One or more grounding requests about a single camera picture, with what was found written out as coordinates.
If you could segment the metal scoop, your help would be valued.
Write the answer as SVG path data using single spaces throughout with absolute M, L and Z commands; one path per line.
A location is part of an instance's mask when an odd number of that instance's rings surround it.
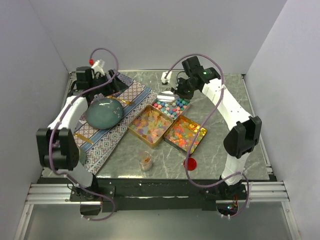
M 157 93 L 156 99 L 160 102 L 171 103 L 174 102 L 179 96 L 172 92 L 171 88 L 166 88 L 165 90 Z

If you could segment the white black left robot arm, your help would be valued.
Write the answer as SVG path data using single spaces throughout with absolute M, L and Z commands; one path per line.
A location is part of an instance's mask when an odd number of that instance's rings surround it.
M 39 162 L 56 175 L 69 179 L 88 201 L 94 201 L 100 189 L 93 173 L 80 163 L 80 150 L 75 142 L 74 132 L 78 120 L 92 103 L 95 95 L 113 95 L 119 91 L 118 71 L 105 73 L 98 67 L 79 67 L 76 80 L 67 94 L 65 105 L 56 119 L 46 128 L 36 132 Z

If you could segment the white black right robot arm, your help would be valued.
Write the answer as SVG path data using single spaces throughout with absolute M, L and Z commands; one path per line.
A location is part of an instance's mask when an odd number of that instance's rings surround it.
M 201 54 L 194 53 L 179 59 L 187 79 L 177 80 L 172 90 L 179 97 L 191 99 L 194 91 L 199 90 L 219 111 L 228 127 L 228 134 L 223 140 L 227 159 L 221 180 L 217 183 L 219 194 L 224 199 L 231 199 L 237 192 L 236 184 L 244 177 L 244 167 L 250 153 L 259 143 L 262 120 L 252 116 L 239 104 L 225 85 L 225 76 L 221 67 L 210 57 L 214 66 L 205 69 L 199 61 Z

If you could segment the pink tin of star candies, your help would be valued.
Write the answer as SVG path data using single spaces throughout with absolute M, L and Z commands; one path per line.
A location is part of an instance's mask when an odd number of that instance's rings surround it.
M 164 113 L 166 116 L 176 120 L 180 115 L 186 112 L 190 106 L 190 102 L 191 101 L 189 99 L 180 97 L 173 102 L 162 102 L 157 100 L 156 97 L 151 105 L 160 112 Z

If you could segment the dark tin of gummy candies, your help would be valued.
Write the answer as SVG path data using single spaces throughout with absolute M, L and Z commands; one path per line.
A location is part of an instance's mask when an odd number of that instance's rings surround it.
M 182 153 L 187 154 L 190 150 L 192 155 L 208 132 L 200 126 L 184 115 L 179 115 L 165 133 L 164 141 Z

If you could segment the gold tin of popsicle candies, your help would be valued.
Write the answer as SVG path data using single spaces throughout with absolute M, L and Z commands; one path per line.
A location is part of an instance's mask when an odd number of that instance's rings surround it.
M 147 105 L 129 124 L 128 130 L 150 148 L 163 139 L 174 120 L 152 105 Z

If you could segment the gold fork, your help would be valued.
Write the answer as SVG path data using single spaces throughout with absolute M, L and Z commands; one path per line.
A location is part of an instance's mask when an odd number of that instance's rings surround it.
M 126 105 L 133 105 L 135 103 L 134 101 L 124 100 L 124 99 L 121 99 L 121 98 L 118 98 L 118 97 L 114 97 L 114 96 L 111 96 L 111 95 L 107 96 L 107 98 L 117 100 L 118 102 L 124 103 Z

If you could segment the teal ceramic plate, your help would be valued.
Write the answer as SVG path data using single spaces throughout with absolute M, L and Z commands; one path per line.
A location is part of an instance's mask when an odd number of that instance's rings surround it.
M 124 116 L 124 108 L 115 99 L 102 98 L 90 104 L 85 112 L 86 122 L 98 130 L 107 130 L 117 125 Z

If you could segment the gold knife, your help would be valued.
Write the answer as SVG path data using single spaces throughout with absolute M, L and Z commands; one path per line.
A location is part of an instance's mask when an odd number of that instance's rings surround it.
M 81 140 L 83 140 L 83 141 L 85 141 L 86 143 L 89 143 L 89 144 L 91 144 L 91 145 L 94 144 L 89 138 L 83 136 L 82 134 L 80 134 L 80 133 L 78 133 L 78 132 L 74 133 L 74 136 L 77 137 L 77 138 L 79 138 L 79 139 L 81 139 Z

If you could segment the patterned paper placemat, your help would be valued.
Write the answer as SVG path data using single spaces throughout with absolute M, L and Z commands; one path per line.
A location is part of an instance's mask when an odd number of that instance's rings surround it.
M 117 73 L 113 83 L 116 92 L 112 98 L 102 93 L 96 94 L 74 129 L 80 162 L 93 174 L 103 167 L 128 131 L 129 123 L 157 96 L 149 86 L 122 73 Z

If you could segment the red jar lid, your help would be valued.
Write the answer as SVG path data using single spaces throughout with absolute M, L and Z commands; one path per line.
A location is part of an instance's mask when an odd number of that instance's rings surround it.
M 197 162 L 194 158 L 189 157 L 183 161 L 183 167 L 188 171 L 193 171 L 197 168 Z

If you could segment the clear glass jar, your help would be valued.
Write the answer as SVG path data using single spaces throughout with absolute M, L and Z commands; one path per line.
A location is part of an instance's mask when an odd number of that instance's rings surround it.
M 152 156 L 149 152 L 143 151 L 140 154 L 140 158 L 138 160 L 140 169 L 143 172 L 149 171 L 153 167 L 153 161 L 152 161 Z

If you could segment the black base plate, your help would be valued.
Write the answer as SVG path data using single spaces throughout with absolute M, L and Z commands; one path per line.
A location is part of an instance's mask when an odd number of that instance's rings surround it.
M 253 194 L 247 187 L 264 188 L 268 185 L 267 181 L 242 180 L 235 186 L 227 186 L 223 182 L 211 188 L 199 188 L 187 179 L 100 178 L 93 182 L 94 190 L 98 192 L 98 195 L 93 195 L 63 178 L 41 177 L 37 182 L 50 187 L 66 184 L 71 191 L 68 200 L 79 203 L 80 213 L 84 216 L 96 216 L 99 212 L 110 213 L 112 210 L 216 211 L 217 201 L 248 200 Z

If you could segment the aluminium rail frame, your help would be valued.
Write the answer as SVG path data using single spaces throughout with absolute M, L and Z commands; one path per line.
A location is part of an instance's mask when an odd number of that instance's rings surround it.
M 226 74 L 225 83 L 242 107 L 254 114 L 244 77 Z M 197 167 L 190 175 L 196 180 L 219 177 L 227 153 L 223 137 L 227 125 L 216 112 L 205 125 L 208 135 L 195 151 Z M 80 203 L 69 200 L 71 190 L 62 178 L 45 177 L 49 184 L 32 184 L 21 217 L 24 240 L 302 240 L 283 181 L 277 180 L 262 137 L 245 164 L 252 180 L 249 208 L 235 218 L 221 218 L 216 211 L 193 209 L 119 210 L 103 221 L 80 217 Z M 154 160 L 150 171 L 142 172 L 129 157 L 148 151 Z M 162 141 L 151 149 L 127 132 L 104 163 L 98 180 L 187 180 L 184 154 Z

